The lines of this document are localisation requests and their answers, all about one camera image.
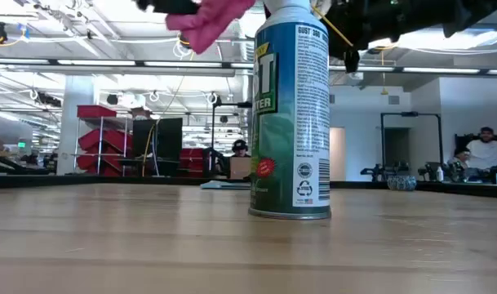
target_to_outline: man in white shirt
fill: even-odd
[[[480,130],[480,140],[472,140],[468,144],[471,152],[468,166],[471,168],[489,169],[497,166],[497,141],[490,127]]]

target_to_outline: laptop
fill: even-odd
[[[230,158],[230,179],[242,180],[250,175],[251,158]]]

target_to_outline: black frame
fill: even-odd
[[[401,116],[403,118],[418,118],[419,116],[434,116],[438,122],[438,151],[441,166],[444,165],[444,152],[442,147],[442,118],[440,114],[424,114],[418,112],[401,112],[401,113],[381,113],[380,114],[380,138],[382,146],[382,165],[386,164],[386,143],[384,133],[384,117],[386,116]]]

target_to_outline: white pillar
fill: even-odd
[[[74,154],[78,144],[78,105],[97,105],[100,93],[92,76],[68,76],[65,81],[63,113],[61,115],[60,148],[58,151],[58,176],[74,171]],[[87,134],[90,128],[79,123],[78,135]]]

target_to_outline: aerosol can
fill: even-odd
[[[265,1],[255,36],[250,213],[330,217],[328,33],[309,0]]]

